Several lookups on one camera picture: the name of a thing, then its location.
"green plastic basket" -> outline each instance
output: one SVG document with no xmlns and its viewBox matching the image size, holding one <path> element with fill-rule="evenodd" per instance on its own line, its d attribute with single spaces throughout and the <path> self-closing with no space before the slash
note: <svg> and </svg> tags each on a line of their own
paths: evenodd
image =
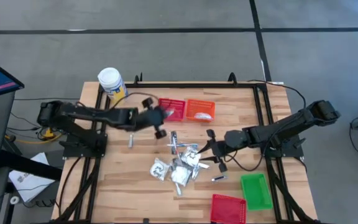
<svg viewBox="0 0 358 224">
<path fill-rule="evenodd" d="M 272 209 L 272 197 L 266 184 L 265 174 L 241 176 L 241 187 L 247 200 L 248 211 Z"/>
</svg>

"red plastic basket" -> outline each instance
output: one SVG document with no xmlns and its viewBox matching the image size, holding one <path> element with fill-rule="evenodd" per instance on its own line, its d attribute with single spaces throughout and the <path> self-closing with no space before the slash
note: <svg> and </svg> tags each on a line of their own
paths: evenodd
<svg viewBox="0 0 358 224">
<path fill-rule="evenodd" d="M 173 114 L 167 117 L 166 121 L 181 121 L 185 114 L 186 102 L 183 100 L 171 100 L 166 98 L 160 98 L 158 101 L 159 105 L 164 110 L 173 110 Z"/>
<path fill-rule="evenodd" d="M 211 222 L 225 224 L 246 223 L 247 202 L 241 198 L 212 195 Z"/>
<path fill-rule="evenodd" d="M 196 113 L 206 113 L 215 119 L 215 102 L 203 100 L 187 100 L 186 118 L 193 121 L 211 122 L 208 119 L 195 118 Z"/>
</svg>

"black wire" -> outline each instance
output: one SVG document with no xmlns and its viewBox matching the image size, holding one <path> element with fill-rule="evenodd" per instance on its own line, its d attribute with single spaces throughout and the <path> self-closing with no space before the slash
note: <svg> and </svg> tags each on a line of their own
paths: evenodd
<svg viewBox="0 0 358 224">
<path fill-rule="evenodd" d="M 301 158 L 299 157 L 294 157 L 296 160 L 298 160 L 300 163 L 302 163 L 302 165 L 305 167 L 306 173 L 308 172 L 308 167 L 306 166 L 306 164 L 301 160 Z"/>
<path fill-rule="evenodd" d="M 353 142 L 353 139 L 352 139 L 352 125 L 353 125 L 353 122 L 354 122 L 355 120 L 357 120 L 357 119 L 358 119 L 358 117 L 354 118 L 354 119 L 351 121 L 350 125 L 349 125 L 349 138 L 351 139 L 352 146 L 353 146 L 354 150 L 356 150 L 356 152 L 358 152 L 358 149 L 357 149 L 356 146 L 354 145 L 354 142 Z"/>
<path fill-rule="evenodd" d="M 132 96 L 132 95 L 145 95 L 145 96 L 151 96 L 151 97 L 154 97 L 156 100 L 157 100 L 157 103 L 158 103 L 158 101 L 159 101 L 159 98 L 158 97 L 156 97 L 155 95 L 153 95 L 153 94 L 150 94 L 150 93 L 137 93 L 137 92 L 135 92 L 135 93 L 130 93 L 130 94 L 128 94 L 128 95 L 126 95 L 126 96 L 124 96 L 124 97 L 122 97 L 121 99 L 119 99 L 118 101 L 117 101 L 117 103 L 116 104 L 114 104 L 114 106 L 112 106 L 112 108 L 111 109 L 113 109 L 113 108 L 115 108 L 123 99 L 126 99 L 126 98 L 128 98 L 128 97 L 130 97 L 130 96 Z"/>
<path fill-rule="evenodd" d="M 34 128 L 30 128 L 30 129 L 17 129 L 17 128 L 10 128 L 10 127 L 7 127 L 7 129 L 10 129 L 10 130 L 15 130 L 15 131 L 36 131 L 38 129 L 40 129 L 41 127 L 34 127 Z"/>
<path fill-rule="evenodd" d="M 42 184 L 42 185 L 36 186 L 36 187 L 34 187 L 34 188 L 31 188 L 31 189 L 20 189 L 20 190 L 16 190 L 16 192 L 23 191 L 23 190 L 34 190 L 34 189 L 37 189 L 37 188 L 39 188 L 39 187 L 49 186 L 49 185 L 50 185 L 50 184 Z M 3 197 L 3 196 L 5 196 L 6 194 L 9 194 L 9 193 L 3 193 L 3 194 L 0 196 L 0 198 Z"/>
<path fill-rule="evenodd" d="M 232 160 L 235 158 L 236 155 L 237 155 L 237 150 L 236 150 L 236 152 L 234 153 L 234 155 L 232 156 L 231 159 L 226 160 L 226 156 L 224 156 L 224 157 L 223 157 L 223 160 L 224 160 L 225 162 L 230 162 L 230 161 L 232 161 Z"/>
<path fill-rule="evenodd" d="M 62 210 L 61 210 L 60 208 L 63 206 L 63 205 L 62 205 L 63 193 L 64 193 L 64 191 L 65 191 L 65 187 L 66 187 L 66 184 L 67 184 L 67 180 L 68 180 L 68 178 L 69 178 L 71 172 L 73 171 L 75 164 L 77 164 L 77 162 L 80 161 L 80 159 L 81 159 L 81 157 L 77 158 L 77 160 L 76 160 L 76 161 L 73 163 L 73 165 L 70 167 L 70 170 L 68 171 L 67 176 L 66 176 L 66 179 L 65 179 L 65 181 L 64 181 L 64 183 L 63 183 L 62 191 L 60 192 L 60 198 L 59 198 L 59 205 L 60 205 L 60 207 L 59 207 L 59 217 L 62 215 Z"/>
<path fill-rule="evenodd" d="M 42 134 L 42 132 L 46 129 L 47 127 L 42 127 L 41 130 L 37 133 L 37 138 L 41 141 L 46 141 L 45 136 Z"/>
<path fill-rule="evenodd" d="M 248 171 L 248 172 L 251 172 L 251 171 L 254 171 L 254 170 L 258 169 L 260 163 L 262 162 L 262 158 L 263 158 L 263 156 L 260 157 L 258 164 L 257 164 L 254 168 L 252 168 L 252 169 L 247 169 L 247 168 L 243 167 L 242 165 L 240 165 L 240 163 L 237 161 L 237 159 L 235 159 L 233 156 L 231 156 L 231 155 L 229 155 L 229 154 L 227 154 L 227 156 L 231 157 L 231 159 L 232 159 L 241 169 L 243 169 L 243 170 L 245 170 L 245 171 Z"/>
<path fill-rule="evenodd" d="M 14 100 L 79 100 L 79 98 L 59 98 L 59 97 L 49 97 L 49 98 L 29 98 L 29 99 L 14 99 Z"/>
<path fill-rule="evenodd" d="M 266 83 L 266 84 L 269 84 L 269 85 L 274 85 L 274 86 L 281 86 L 281 87 L 284 87 L 284 88 L 287 88 L 289 90 L 293 90 L 295 91 L 303 100 L 303 109 L 306 108 L 306 99 L 305 97 L 296 89 L 292 88 L 292 87 L 289 87 L 289 86 L 286 86 L 286 85 L 281 85 L 281 84 L 274 84 L 274 83 L 270 83 L 270 82 L 266 82 L 266 81 L 263 81 L 263 80 L 249 80 L 248 82 L 252 82 L 252 81 L 255 81 L 255 82 L 263 82 L 263 83 Z"/>
<path fill-rule="evenodd" d="M 24 135 L 24 134 L 16 133 L 16 132 L 14 132 L 14 131 L 12 131 L 12 130 L 10 130 L 10 129 L 6 129 L 6 131 L 9 131 L 9 132 L 11 132 L 11 133 L 13 133 L 13 134 L 15 134 L 15 135 L 17 135 L 17 136 L 22 136 L 22 137 L 25 137 L 25 138 L 37 139 L 36 137 L 26 136 L 26 135 Z"/>
<path fill-rule="evenodd" d="M 19 117 L 19 116 L 16 116 L 16 115 L 15 115 L 14 113 L 12 113 L 12 112 L 11 112 L 11 115 L 12 115 L 13 117 L 17 118 L 17 119 L 22 119 L 22 120 L 28 122 L 29 124 L 34 125 L 34 126 L 37 127 L 37 128 L 39 127 L 39 125 L 36 125 L 36 124 L 31 123 L 29 120 L 27 120 L 27 119 L 25 119 L 25 118 L 21 118 L 21 117 Z"/>
</svg>

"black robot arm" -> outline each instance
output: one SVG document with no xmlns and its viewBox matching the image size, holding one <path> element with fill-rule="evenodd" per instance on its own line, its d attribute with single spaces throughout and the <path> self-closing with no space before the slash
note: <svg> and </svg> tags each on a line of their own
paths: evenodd
<svg viewBox="0 0 358 224">
<path fill-rule="evenodd" d="M 74 122 L 74 119 L 105 122 L 111 127 L 125 131 L 136 132 L 153 126 L 155 137 L 163 138 L 166 131 L 160 129 L 167 117 L 159 107 L 152 107 L 153 101 L 147 98 L 142 102 L 145 110 L 137 108 L 111 108 L 99 110 L 79 104 L 61 101 L 42 103 L 37 122 L 43 127 L 55 128 L 69 134 L 66 142 L 60 142 L 65 147 L 65 157 L 103 157 L 106 150 L 107 135 L 92 129 L 84 129 Z"/>
<path fill-rule="evenodd" d="M 302 131 L 317 125 L 326 126 L 336 122 L 340 117 L 330 102 L 315 101 L 305 109 L 299 110 L 297 113 L 288 116 L 280 121 L 266 126 L 253 126 L 243 128 L 241 131 L 228 131 L 224 135 L 224 141 L 216 141 L 213 130 L 207 130 L 208 136 L 211 138 L 207 141 L 207 145 L 198 153 L 212 149 L 213 157 L 204 158 L 202 160 L 210 160 L 220 163 L 221 172 L 227 171 L 222 157 L 243 149 L 245 147 L 262 147 L 268 144 L 269 148 L 279 150 L 281 147 L 298 148 L 305 139 L 294 141 L 293 138 Z"/>
</svg>

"metal screw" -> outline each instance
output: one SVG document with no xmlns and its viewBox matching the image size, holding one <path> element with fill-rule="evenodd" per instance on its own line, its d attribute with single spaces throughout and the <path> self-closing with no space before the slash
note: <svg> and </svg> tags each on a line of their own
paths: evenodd
<svg viewBox="0 0 358 224">
<path fill-rule="evenodd" d="M 132 149 L 132 147 L 134 147 L 134 133 L 129 135 L 129 143 L 128 143 L 128 148 Z"/>
</svg>

